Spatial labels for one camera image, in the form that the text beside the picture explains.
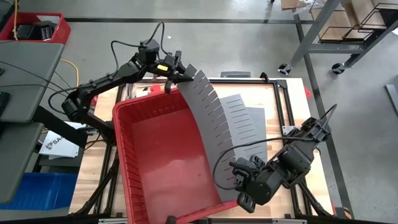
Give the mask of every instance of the red crate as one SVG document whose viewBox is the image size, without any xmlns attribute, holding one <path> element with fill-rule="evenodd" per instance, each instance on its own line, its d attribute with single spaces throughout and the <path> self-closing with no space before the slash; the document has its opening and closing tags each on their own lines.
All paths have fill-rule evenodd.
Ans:
<svg viewBox="0 0 398 224">
<path fill-rule="evenodd" d="M 236 206 L 222 203 L 202 139 L 177 89 L 113 109 L 129 223 L 188 223 Z"/>
<path fill-rule="evenodd" d="M 17 24 L 40 22 L 40 19 L 37 16 L 58 16 L 60 18 L 51 39 L 46 41 L 44 40 L 19 40 L 19 41 L 67 44 L 71 29 L 69 24 L 66 22 L 65 18 L 63 17 L 62 13 L 18 12 Z M 10 34 L 13 29 L 14 29 L 14 13 L 7 21 L 3 30 L 0 32 L 0 40 L 12 40 L 10 38 Z"/>
</svg>

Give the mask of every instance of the gray concrete floor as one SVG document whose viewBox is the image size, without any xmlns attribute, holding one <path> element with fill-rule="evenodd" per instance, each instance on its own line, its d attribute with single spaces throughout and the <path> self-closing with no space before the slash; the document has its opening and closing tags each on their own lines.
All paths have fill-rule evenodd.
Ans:
<svg viewBox="0 0 398 224">
<path fill-rule="evenodd" d="M 199 18 L 199 19 L 293 19 L 281 11 L 280 2 L 266 0 L 21 0 L 22 11 L 62 12 L 68 17 Z M 302 14 L 302 19 L 309 19 Z M 72 34 L 63 58 L 80 69 L 81 82 L 114 70 L 109 43 L 116 39 L 132 44 L 147 38 L 155 24 L 71 23 Z M 164 46 L 182 50 L 183 62 L 192 63 L 209 77 L 229 70 L 249 71 L 258 77 L 266 72 L 281 77 L 276 68 L 288 62 L 299 46 L 294 25 L 275 24 L 166 24 Z M 116 47 L 120 62 L 135 49 Z M 397 223 L 398 117 L 384 85 L 398 75 L 398 36 L 388 35 L 353 68 L 340 76 L 328 73 L 347 55 L 312 55 L 312 63 L 325 104 L 338 103 L 331 120 L 336 150 L 356 219 Z M 73 68 L 60 63 L 57 72 L 71 85 Z M 290 77 L 303 79 L 310 89 L 307 70 L 301 61 Z M 54 76 L 53 81 L 64 85 Z M 60 106 L 62 97 L 54 102 Z M 310 111 L 317 115 L 313 99 Z M 47 100 L 42 102 L 47 107 Z M 327 153 L 322 153 L 329 191 L 339 205 L 336 183 Z"/>
</svg>

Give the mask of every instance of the black cable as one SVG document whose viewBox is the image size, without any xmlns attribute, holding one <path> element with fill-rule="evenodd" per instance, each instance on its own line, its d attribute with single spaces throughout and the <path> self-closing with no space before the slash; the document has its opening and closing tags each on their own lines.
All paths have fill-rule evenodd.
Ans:
<svg viewBox="0 0 398 224">
<path fill-rule="evenodd" d="M 17 84 L 17 85 L 5 85 L 5 86 L 0 86 L 0 88 L 1 87 L 14 87 L 14 86 L 42 86 L 42 87 L 44 87 L 44 88 L 48 88 L 48 89 L 50 89 L 50 90 L 52 90 L 52 91 L 55 91 L 56 92 L 56 90 L 54 90 L 53 88 L 51 88 L 51 87 L 48 87 L 48 86 L 45 86 L 45 85 L 40 85 L 40 84 Z"/>
<path fill-rule="evenodd" d="M 10 40 L 10 41 L 4 41 L 4 42 L 1 42 L 0 44 L 6 44 L 6 43 L 10 43 L 10 42 L 15 42 L 16 40 Z"/>
<path fill-rule="evenodd" d="M 334 104 L 330 109 L 328 109 L 328 111 L 326 111 L 326 113 L 320 118 L 320 120 L 323 120 L 325 118 L 325 116 L 330 113 L 329 116 L 326 118 L 325 124 L 323 125 L 324 127 L 329 122 L 329 120 L 330 120 L 331 116 L 333 115 L 333 113 L 335 112 L 336 108 L 337 108 L 337 103 Z"/>
<path fill-rule="evenodd" d="M 18 66 L 15 66 L 15 65 L 11 65 L 10 63 L 7 63 L 7 62 L 0 61 L 0 63 L 4 63 L 4 64 L 9 65 L 9 66 L 12 66 L 12 67 L 14 67 L 14 68 L 18 68 L 19 70 L 22 70 L 22 71 L 24 71 L 24 72 L 27 72 L 27 73 L 29 73 L 29 74 L 31 74 L 31 75 L 33 75 L 33 76 L 35 76 L 35 77 L 37 77 L 37 78 L 39 78 L 39 79 L 41 79 L 41 80 L 44 80 L 44 81 L 46 81 L 46 82 L 48 82 L 48 83 L 51 83 L 51 84 L 55 85 L 56 87 L 58 87 L 58 88 L 61 89 L 61 90 L 63 89 L 63 88 L 61 88 L 60 86 L 58 86 L 57 84 L 55 84 L 54 82 L 51 82 L 50 80 L 46 80 L 45 78 L 40 77 L 40 76 L 38 76 L 38 75 L 36 75 L 36 74 L 34 74 L 34 73 L 28 71 L 28 70 L 25 70 L 25 69 L 23 69 L 23 68 L 20 68 L 20 67 L 18 67 Z"/>
<path fill-rule="evenodd" d="M 148 44 L 154 38 L 154 36 L 155 36 L 155 34 L 157 32 L 157 29 L 160 27 L 160 25 L 162 25 L 162 37 L 161 37 L 161 40 L 160 40 L 160 48 L 162 49 L 163 53 L 167 55 L 167 52 L 163 49 L 163 39 L 164 39 L 164 29 L 165 29 L 164 22 L 159 22 L 156 25 L 156 28 L 155 28 L 154 32 L 152 33 L 151 37 L 149 37 L 149 39 L 146 42 L 146 44 Z M 111 41 L 111 50 L 112 50 L 112 54 L 113 54 L 113 57 L 114 57 L 114 61 L 116 62 L 116 69 L 115 69 L 114 72 L 117 72 L 119 70 L 119 61 L 118 61 L 118 58 L 116 56 L 116 52 L 114 51 L 114 47 L 113 47 L 114 43 L 123 44 L 123 45 L 129 46 L 129 47 L 140 47 L 140 45 L 128 44 L 128 43 L 121 42 L 121 41 L 118 41 L 118 40 L 112 40 Z"/>
<path fill-rule="evenodd" d="M 72 87 L 68 84 L 68 82 L 65 81 L 65 80 L 62 78 L 62 76 L 61 76 L 60 74 L 58 74 L 56 71 L 54 71 L 54 73 L 55 73 L 56 75 L 58 75 L 58 77 L 60 77 L 60 79 L 61 79 L 65 84 L 67 84 L 67 86 L 68 86 L 69 88 L 72 88 Z"/>
<path fill-rule="evenodd" d="M 148 44 L 155 37 L 157 29 L 159 28 L 160 25 L 162 25 L 162 36 L 160 38 L 160 49 L 162 49 L 163 53 L 167 55 L 167 52 L 163 49 L 163 39 L 164 39 L 164 29 L 165 29 L 164 28 L 164 22 L 159 22 L 156 25 L 154 32 L 152 33 L 151 37 L 149 37 L 149 39 L 148 39 L 146 44 Z"/>
<path fill-rule="evenodd" d="M 57 94 L 61 94 L 61 93 L 65 92 L 65 91 L 76 90 L 76 89 L 77 89 L 77 87 L 71 87 L 71 88 L 66 88 L 66 89 L 64 89 L 64 90 L 56 91 L 55 93 L 53 93 L 53 94 L 50 95 L 49 99 L 47 100 L 47 103 L 49 104 L 50 108 L 53 109 L 54 111 L 56 111 L 56 112 L 58 112 L 58 113 L 60 113 L 60 114 L 66 115 L 64 112 L 62 112 L 62 111 L 60 111 L 60 110 L 57 110 L 57 109 L 55 109 L 55 108 L 52 106 L 52 104 L 51 104 L 51 99 L 52 99 L 55 95 L 57 95 Z"/>
<path fill-rule="evenodd" d="M 116 57 L 116 52 L 114 51 L 114 48 L 113 48 L 113 44 L 114 43 L 123 44 L 123 45 L 129 46 L 129 47 L 139 47 L 139 45 L 128 44 L 128 43 L 121 42 L 121 41 L 118 41 L 118 40 L 112 40 L 111 41 L 111 50 L 112 50 L 112 54 L 113 54 L 113 57 L 114 57 L 114 61 L 116 62 L 116 69 L 115 69 L 114 72 L 117 72 L 119 70 L 119 62 L 118 62 L 118 58 Z"/>
<path fill-rule="evenodd" d="M 82 128 L 78 128 L 78 130 L 83 130 L 83 131 L 92 131 L 92 130 L 96 130 L 93 127 L 87 126 L 87 127 L 82 127 Z"/>
<path fill-rule="evenodd" d="M 101 133 L 98 133 L 98 137 L 97 137 L 95 140 L 93 140 L 93 141 L 88 141 L 88 142 L 86 143 L 86 145 L 88 145 L 88 144 L 90 144 L 90 143 L 91 143 L 91 145 L 88 146 L 88 147 L 86 147 L 85 150 L 89 149 L 91 146 L 94 146 L 94 144 L 97 143 L 97 142 L 104 141 L 104 139 L 100 139 L 100 137 L 101 137 Z"/>
<path fill-rule="evenodd" d="M 213 168 L 213 180 L 214 183 L 217 185 L 217 187 L 224 189 L 224 190 L 233 190 L 237 187 L 237 185 L 233 186 L 233 187 L 223 187 L 221 186 L 219 183 L 217 183 L 216 180 L 216 169 L 217 169 L 217 165 L 220 162 L 220 160 L 225 156 L 225 154 L 227 154 L 227 152 L 237 149 L 239 147 L 246 147 L 246 146 L 252 146 L 254 144 L 259 144 L 259 143 L 263 143 L 263 142 L 267 142 L 267 141 L 276 141 L 276 140 L 284 140 L 284 139 L 291 139 L 291 140 L 299 140 L 299 141 L 312 141 L 313 139 L 310 138 L 300 138 L 300 137 L 278 137 L 278 138 L 270 138 L 270 139 L 263 139 L 263 140 L 258 140 L 258 141 L 254 141 L 254 142 L 249 142 L 246 144 L 242 144 L 242 145 L 238 145 L 238 146 L 234 146 L 232 148 L 229 148 L 225 151 L 223 151 L 221 153 L 221 155 L 219 156 L 219 158 L 217 159 L 216 163 L 214 164 L 214 168 Z"/>
</svg>

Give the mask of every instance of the yellow cable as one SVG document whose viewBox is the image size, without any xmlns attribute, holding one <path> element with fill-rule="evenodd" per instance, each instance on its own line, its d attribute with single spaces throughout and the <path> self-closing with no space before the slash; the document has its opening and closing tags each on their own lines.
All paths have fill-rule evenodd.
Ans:
<svg viewBox="0 0 398 224">
<path fill-rule="evenodd" d="M 14 11 L 14 38 L 16 41 L 18 41 L 17 37 L 17 9 L 18 9 L 18 1 L 15 0 L 15 11 Z"/>
<path fill-rule="evenodd" d="M 73 66 L 75 68 L 75 70 L 76 70 L 76 87 L 79 87 L 79 69 L 77 68 L 77 66 L 71 61 L 68 61 L 65 59 L 60 59 L 60 60 L 70 64 L 71 66 Z"/>
</svg>

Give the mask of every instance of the gray comb-shaped panel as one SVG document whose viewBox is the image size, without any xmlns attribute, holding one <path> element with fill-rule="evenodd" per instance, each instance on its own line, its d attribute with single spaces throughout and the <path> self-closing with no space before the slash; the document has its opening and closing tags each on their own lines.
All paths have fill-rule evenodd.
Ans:
<svg viewBox="0 0 398 224">
<path fill-rule="evenodd" d="M 235 146 L 266 139 L 266 116 L 263 108 L 245 107 L 241 95 L 232 95 L 220 100 Z M 267 162 L 266 143 L 240 147 L 234 151 L 236 158 L 249 159 L 252 155 L 256 155 Z"/>
<path fill-rule="evenodd" d="M 189 74 L 185 75 L 195 74 L 196 71 L 192 65 L 189 65 L 185 72 L 189 72 Z M 210 172 L 213 172 L 214 164 L 221 152 L 233 146 L 227 116 L 221 101 L 202 71 L 195 75 L 192 82 L 179 83 L 177 88 L 195 117 L 205 147 Z M 227 153 L 217 166 L 217 182 L 225 187 L 233 186 L 234 182 L 232 168 L 229 166 L 230 161 L 235 161 L 234 151 Z M 236 200 L 239 194 L 235 190 L 223 190 L 218 187 L 216 189 L 222 202 Z"/>
<path fill-rule="evenodd" d="M 186 73 L 188 71 L 188 75 L 193 75 L 197 70 L 192 65 L 189 65 Z M 234 145 L 265 138 L 265 133 L 264 137 L 257 136 L 256 128 L 253 127 L 249 112 L 240 95 L 220 100 L 202 71 L 197 73 L 192 82 L 179 83 L 177 88 L 195 117 L 211 172 L 217 158 L 224 150 Z M 263 147 L 264 145 L 259 144 L 253 146 L 252 149 L 251 147 L 245 147 L 228 152 L 218 164 L 217 182 L 225 187 L 233 186 L 234 175 L 229 162 L 234 162 L 236 156 L 249 158 L 252 154 L 258 154 L 261 158 L 264 158 L 262 154 L 265 154 L 266 159 L 267 153 L 266 147 Z M 235 190 L 223 190 L 218 187 L 216 189 L 222 202 L 236 200 L 239 194 Z"/>
</svg>

